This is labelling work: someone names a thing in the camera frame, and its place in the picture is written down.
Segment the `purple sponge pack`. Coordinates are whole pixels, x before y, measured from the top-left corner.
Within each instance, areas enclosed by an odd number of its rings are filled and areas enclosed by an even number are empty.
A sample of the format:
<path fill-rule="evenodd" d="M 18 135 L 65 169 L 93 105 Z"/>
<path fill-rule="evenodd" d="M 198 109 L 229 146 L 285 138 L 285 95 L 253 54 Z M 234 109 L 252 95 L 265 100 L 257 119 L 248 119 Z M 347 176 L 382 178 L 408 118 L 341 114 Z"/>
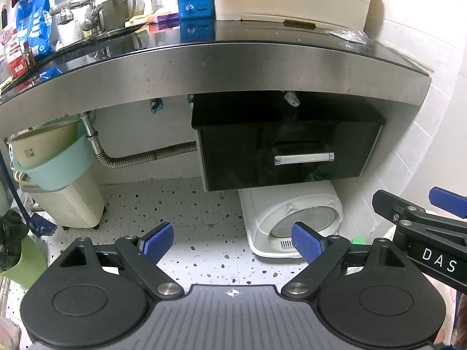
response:
<path fill-rule="evenodd" d="M 156 17 L 156 25 L 159 29 L 171 29 L 180 24 L 179 13 L 166 13 Z"/>

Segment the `white plastic knob under counter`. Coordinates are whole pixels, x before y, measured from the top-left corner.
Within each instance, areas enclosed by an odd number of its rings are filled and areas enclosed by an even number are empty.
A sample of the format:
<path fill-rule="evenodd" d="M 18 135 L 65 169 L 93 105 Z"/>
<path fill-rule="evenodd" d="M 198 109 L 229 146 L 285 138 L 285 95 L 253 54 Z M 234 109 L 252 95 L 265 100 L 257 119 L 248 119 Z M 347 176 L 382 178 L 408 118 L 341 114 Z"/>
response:
<path fill-rule="evenodd" d="M 287 101 L 289 105 L 292 107 L 297 108 L 300 105 L 300 100 L 298 99 L 297 95 L 293 91 L 287 91 L 284 94 L 284 99 Z"/>

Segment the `clear plastic bag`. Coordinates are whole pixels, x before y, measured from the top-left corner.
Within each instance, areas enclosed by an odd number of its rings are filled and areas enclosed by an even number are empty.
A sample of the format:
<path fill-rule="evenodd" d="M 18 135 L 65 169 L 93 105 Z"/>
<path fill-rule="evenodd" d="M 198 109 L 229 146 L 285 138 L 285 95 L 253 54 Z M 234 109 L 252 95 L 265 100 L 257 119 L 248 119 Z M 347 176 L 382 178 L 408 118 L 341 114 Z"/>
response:
<path fill-rule="evenodd" d="M 356 29 L 332 30 L 328 34 L 344 41 L 347 46 L 358 45 L 368 47 L 372 46 L 374 43 L 364 31 Z"/>

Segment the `beige plastic basin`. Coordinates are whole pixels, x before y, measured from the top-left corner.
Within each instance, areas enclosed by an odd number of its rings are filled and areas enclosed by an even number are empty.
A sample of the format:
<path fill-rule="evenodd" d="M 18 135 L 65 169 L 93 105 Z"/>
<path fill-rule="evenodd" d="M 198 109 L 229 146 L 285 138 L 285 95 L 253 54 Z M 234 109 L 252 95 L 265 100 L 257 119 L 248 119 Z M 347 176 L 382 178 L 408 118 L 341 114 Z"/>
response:
<path fill-rule="evenodd" d="M 77 140 L 78 124 L 77 119 L 56 122 L 11 137 L 14 159 L 25 169 L 43 165 Z"/>

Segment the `chrome sink faucet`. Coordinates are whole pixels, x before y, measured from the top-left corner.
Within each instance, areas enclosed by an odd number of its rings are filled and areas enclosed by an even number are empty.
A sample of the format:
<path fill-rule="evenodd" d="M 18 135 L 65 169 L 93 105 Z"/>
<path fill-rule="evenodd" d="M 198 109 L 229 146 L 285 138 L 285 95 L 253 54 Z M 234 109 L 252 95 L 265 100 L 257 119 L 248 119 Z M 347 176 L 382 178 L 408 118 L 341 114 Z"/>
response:
<path fill-rule="evenodd" d="M 53 6 L 49 13 L 56 16 L 57 25 L 66 25 L 72 21 L 78 22 L 78 28 L 90 35 L 101 34 L 103 24 L 101 23 L 100 13 L 102 5 L 97 0 L 66 0 Z"/>

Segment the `cream laundry basket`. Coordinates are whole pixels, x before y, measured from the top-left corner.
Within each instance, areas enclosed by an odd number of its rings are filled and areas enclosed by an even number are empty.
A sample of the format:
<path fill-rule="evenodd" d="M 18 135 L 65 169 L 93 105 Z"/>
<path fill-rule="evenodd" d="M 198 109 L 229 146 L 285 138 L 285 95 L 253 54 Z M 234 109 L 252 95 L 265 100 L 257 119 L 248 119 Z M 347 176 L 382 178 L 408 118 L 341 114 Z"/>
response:
<path fill-rule="evenodd" d="M 15 171 L 14 180 L 55 223 L 64 228 L 96 228 L 106 211 L 98 185 L 90 171 L 68 186 L 45 191 L 34 184 L 25 173 Z"/>

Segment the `mint green plastic basin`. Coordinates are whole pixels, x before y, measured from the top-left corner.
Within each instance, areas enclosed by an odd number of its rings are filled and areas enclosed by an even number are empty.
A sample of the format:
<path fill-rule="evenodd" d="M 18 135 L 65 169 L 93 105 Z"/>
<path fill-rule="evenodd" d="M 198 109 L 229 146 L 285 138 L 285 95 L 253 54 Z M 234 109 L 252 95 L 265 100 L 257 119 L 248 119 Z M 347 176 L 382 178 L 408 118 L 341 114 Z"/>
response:
<path fill-rule="evenodd" d="M 75 119 L 79 121 L 77 140 L 69 148 L 43 165 L 30 169 L 20 167 L 13 157 L 14 169 L 25 173 L 34 184 L 47 191 L 62 189 L 81 177 L 88 171 L 94 160 L 83 122 L 79 118 L 69 118 L 53 121 L 47 125 Z"/>

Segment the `blue tissue box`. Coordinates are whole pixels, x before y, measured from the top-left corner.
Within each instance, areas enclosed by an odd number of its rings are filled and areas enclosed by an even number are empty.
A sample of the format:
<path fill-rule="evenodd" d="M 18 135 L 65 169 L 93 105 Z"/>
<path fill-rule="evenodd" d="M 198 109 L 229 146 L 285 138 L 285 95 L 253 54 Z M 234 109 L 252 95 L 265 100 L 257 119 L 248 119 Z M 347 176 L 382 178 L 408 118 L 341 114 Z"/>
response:
<path fill-rule="evenodd" d="M 177 0 L 180 20 L 212 18 L 215 0 Z"/>

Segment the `steel mug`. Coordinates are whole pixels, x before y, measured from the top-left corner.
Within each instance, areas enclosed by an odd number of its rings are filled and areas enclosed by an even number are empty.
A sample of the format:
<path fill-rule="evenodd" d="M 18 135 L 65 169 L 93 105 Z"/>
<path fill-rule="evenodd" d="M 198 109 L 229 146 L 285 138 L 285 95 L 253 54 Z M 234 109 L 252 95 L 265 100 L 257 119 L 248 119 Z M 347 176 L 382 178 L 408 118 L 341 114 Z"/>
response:
<path fill-rule="evenodd" d="M 125 23 L 135 14 L 136 0 L 107 0 L 101 6 L 104 29 L 124 29 Z"/>

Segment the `blue snack bag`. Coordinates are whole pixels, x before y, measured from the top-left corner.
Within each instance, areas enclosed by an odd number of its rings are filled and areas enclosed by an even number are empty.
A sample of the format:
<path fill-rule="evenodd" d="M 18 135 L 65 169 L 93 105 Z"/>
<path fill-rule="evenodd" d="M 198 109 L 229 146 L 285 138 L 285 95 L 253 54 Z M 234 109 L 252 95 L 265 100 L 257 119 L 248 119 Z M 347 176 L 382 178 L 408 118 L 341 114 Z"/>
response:
<path fill-rule="evenodd" d="M 16 27 L 21 48 L 27 42 L 36 61 L 51 55 L 55 49 L 51 43 L 52 18 L 49 0 L 20 0 Z"/>

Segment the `white round floor appliance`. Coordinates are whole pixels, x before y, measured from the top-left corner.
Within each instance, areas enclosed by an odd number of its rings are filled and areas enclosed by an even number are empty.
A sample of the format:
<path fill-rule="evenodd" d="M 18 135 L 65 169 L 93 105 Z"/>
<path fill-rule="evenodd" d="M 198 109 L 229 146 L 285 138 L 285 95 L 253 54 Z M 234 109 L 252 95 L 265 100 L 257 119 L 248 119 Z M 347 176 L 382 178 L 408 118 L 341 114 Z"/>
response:
<path fill-rule="evenodd" d="M 293 224 L 302 222 L 323 236 L 338 232 L 344 218 L 329 181 L 249 188 L 238 191 L 251 251 L 263 258 L 299 258 Z"/>

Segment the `steel edged black countertop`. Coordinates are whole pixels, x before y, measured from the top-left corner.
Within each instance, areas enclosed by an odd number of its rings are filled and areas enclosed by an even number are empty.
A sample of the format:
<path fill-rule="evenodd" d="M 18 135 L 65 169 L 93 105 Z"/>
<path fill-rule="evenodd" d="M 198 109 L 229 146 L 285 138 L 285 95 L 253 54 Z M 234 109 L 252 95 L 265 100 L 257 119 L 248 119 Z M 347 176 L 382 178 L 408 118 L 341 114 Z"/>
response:
<path fill-rule="evenodd" d="M 425 71 L 377 42 L 206 20 L 88 40 L 40 61 L 1 96 L 1 135 L 84 111 L 205 92 L 328 92 L 419 106 L 430 84 Z"/>

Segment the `silver drawer handle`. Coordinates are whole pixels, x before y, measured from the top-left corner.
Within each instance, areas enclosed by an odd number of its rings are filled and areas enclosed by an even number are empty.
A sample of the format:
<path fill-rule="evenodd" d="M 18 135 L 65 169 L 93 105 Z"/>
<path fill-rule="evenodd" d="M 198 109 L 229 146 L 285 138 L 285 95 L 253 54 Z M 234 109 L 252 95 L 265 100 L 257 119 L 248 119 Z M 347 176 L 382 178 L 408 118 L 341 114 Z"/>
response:
<path fill-rule="evenodd" d="M 320 163 L 320 162 L 333 162 L 334 159 L 335 159 L 334 153 L 278 155 L 278 156 L 275 156 L 274 163 L 276 166 L 297 165 L 297 164 L 310 164 L 310 163 Z"/>

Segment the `black glossy drawer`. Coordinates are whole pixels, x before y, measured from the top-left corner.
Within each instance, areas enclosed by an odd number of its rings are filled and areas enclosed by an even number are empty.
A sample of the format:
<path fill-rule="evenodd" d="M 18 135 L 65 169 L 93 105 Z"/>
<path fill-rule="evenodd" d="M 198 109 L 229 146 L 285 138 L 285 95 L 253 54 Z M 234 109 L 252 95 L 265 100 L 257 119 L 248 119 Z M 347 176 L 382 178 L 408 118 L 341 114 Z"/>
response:
<path fill-rule="evenodd" d="M 354 178 L 361 175 L 383 115 L 364 97 L 281 91 L 236 91 L 193 97 L 203 182 L 208 191 Z M 276 166 L 275 156 L 334 153 L 333 162 Z"/>

